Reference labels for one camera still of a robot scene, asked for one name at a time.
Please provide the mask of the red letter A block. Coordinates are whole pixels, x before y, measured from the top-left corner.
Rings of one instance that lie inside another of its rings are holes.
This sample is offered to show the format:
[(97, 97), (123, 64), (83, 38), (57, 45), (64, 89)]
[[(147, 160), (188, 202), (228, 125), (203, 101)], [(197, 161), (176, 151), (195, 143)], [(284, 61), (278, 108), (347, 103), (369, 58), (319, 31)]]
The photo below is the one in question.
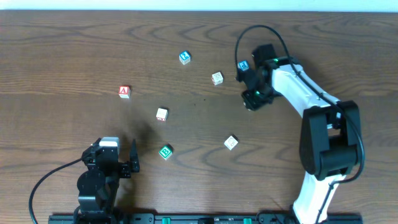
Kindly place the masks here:
[(121, 98), (129, 99), (131, 97), (131, 88), (129, 86), (120, 86), (118, 94)]

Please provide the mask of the blue number 2 block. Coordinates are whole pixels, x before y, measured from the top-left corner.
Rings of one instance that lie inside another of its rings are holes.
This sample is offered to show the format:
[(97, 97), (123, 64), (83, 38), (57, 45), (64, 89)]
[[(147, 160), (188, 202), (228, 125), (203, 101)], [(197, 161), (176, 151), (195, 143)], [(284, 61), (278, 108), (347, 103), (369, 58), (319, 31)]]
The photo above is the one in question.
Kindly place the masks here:
[(186, 65), (191, 61), (191, 54), (189, 51), (185, 50), (179, 54), (179, 60), (183, 65)]

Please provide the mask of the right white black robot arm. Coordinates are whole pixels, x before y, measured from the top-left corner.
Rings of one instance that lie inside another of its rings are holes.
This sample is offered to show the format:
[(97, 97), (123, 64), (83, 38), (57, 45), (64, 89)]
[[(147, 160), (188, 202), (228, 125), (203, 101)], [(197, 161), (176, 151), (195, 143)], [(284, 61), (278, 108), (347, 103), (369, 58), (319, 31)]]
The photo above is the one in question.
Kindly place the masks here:
[(298, 198), (288, 213), (269, 212), (259, 223), (362, 223), (361, 215), (327, 213), (337, 187), (346, 180), (363, 152), (359, 138), (359, 108), (323, 91), (294, 57), (278, 57), (271, 44), (252, 52), (255, 67), (236, 64), (242, 98), (256, 111), (283, 96), (302, 119), (299, 156), (305, 176)]

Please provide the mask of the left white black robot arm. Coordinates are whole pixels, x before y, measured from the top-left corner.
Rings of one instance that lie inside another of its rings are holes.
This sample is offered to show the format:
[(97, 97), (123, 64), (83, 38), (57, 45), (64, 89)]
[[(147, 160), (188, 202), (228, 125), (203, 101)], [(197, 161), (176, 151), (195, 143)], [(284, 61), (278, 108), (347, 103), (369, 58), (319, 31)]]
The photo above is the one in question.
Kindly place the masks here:
[(97, 139), (81, 158), (88, 170), (77, 181), (80, 206), (74, 211), (73, 223), (128, 223), (128, 217), (114, 204), (119, 181), (140, 171), (136, 141), (126, 162), (119, 161), (118, 137)]

